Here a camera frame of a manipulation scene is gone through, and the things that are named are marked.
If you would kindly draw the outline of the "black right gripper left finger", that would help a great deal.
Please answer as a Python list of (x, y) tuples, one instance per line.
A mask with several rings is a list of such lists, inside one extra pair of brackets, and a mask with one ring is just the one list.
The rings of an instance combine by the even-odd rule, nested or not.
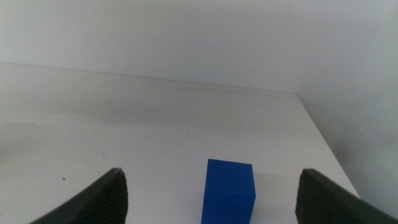
[(125, 224), (128, 191), (125, 173), (112, 168), (87, 188), (33, 224)]

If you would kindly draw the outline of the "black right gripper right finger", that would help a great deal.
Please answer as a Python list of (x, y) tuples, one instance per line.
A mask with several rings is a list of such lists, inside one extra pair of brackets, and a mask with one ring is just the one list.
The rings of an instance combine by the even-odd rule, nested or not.
[(299, 224), (397, 224), (380, 211), (315, 169), (300, 175), (295, 214)]

